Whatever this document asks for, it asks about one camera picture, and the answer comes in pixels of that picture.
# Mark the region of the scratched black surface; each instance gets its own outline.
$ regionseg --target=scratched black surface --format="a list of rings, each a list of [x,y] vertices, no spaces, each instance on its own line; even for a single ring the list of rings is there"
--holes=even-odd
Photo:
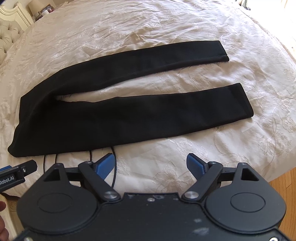
[[[122,201],[103,204],[91,223],[64,235],[41,235],[31,231],[19,236],[34,241],[268,241],[277,237],[277,230],[262,234],[237,234],[213,224],[196,203],[181,201],[178,194],[125,194]]]

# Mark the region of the white bedspread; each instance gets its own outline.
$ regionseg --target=white bedspread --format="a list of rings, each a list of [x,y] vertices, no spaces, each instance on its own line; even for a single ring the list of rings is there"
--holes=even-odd
[[[58,70],[121,51],[217,39],[230,58],[227,63],[153,74],[65,100],[95,102],[240,82],[254,109],[253,118],[184,136],[116,146],[115,189],[120,193],[183,192],[195,181],[186,168],[188,153],[228,167],[247,162],[268,181],[280,176],[296,166],[296,64],[237,4],[222,0],[76,0],[37,21],[8,51],[0,67],[1,166],[31,159],[14,158],[7,152],[18,124],[20,97]],[[93,151],[93,160],[108,152],[109,148]],[[38,173],[9,194],[22,195],[43,173],[43,156],[33,159]],[[88,152],[57,158],[66,167],[88,159]],[[54,155],[47,156],[46,169],[53,163]]]

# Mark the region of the wooden floor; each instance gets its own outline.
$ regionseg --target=wooden floor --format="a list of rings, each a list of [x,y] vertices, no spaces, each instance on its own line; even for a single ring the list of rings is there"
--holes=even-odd
[[[296,241],[296,168],[270,182],[285,199],[287,204],[286,216],[280,230],[292,241]]]

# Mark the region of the triangular cutout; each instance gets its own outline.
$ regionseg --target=triangular cutout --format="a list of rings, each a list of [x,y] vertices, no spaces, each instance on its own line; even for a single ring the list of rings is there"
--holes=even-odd
[[[242,170],[242,180],[244,181],[259,181],[259,179],[248,168]]]
[[[59,169],[54,169],[45,179],[44,182],[60,181]]]

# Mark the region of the black pants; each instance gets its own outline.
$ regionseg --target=black pants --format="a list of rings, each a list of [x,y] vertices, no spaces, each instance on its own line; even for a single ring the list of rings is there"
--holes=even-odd
[[[190,93],[64,102],[55,96],[99,90],[144,75],[229,61],[219,41],[162,45],[100,57],[60,70],[21,97],[15,157],[87,151],[172,137],[253,116],[238,84]]]

